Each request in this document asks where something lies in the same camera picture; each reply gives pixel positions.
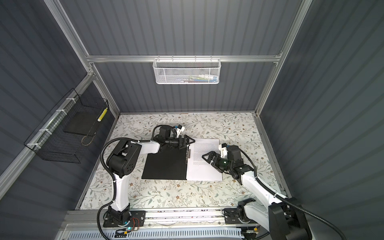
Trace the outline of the printed paper sheet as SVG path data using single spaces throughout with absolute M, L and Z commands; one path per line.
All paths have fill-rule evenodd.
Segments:
M 219 139 L 195 139 L 190 145 L 191 156 L 187 165 L 187 181 L 220 182 L 223 174 L 207 163 L 202 156 L 211 151 L 219 153 Z

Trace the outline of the black clip folder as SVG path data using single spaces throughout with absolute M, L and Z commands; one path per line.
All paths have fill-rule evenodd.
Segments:
M 190 146 L 185 149 L 166 147 L 156 154 L 148 154 L 142 173 L 143 180 L 187 180 Z

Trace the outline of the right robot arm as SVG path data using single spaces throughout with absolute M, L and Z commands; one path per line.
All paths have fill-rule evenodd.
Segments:
M 237 214 L 241 222 L 256 222 L 269 232 L 273 240 L 313 238 L 304 212 L 294 205 L 292 199 L 268 186 L 258 176 L 251 158 L 238 146 L 223 144 L 219 153 L 210 151 L 202 155 L 202 159 L 255 195 L 255 199 L 238 203 Z

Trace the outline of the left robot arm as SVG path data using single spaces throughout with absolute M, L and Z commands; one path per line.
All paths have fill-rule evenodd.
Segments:
M 107 159 L 101 158 L 103 168 L 113 180 L 113 199 L 106 204 L 103 227 L 127 227 L 132 230 L 144 223 L 145 212 L 132 214 L 128 197 L 130 174 L 134 171 L 141 155 L 146 162 L 142 177 L 145 180 L 186 180 L 189 148 L 196 141 L 183 135 L 181 125 L 154 127 L 149 140 L 134 140 L 126 137 L 115 138 L 107 146 L 116 146 Z

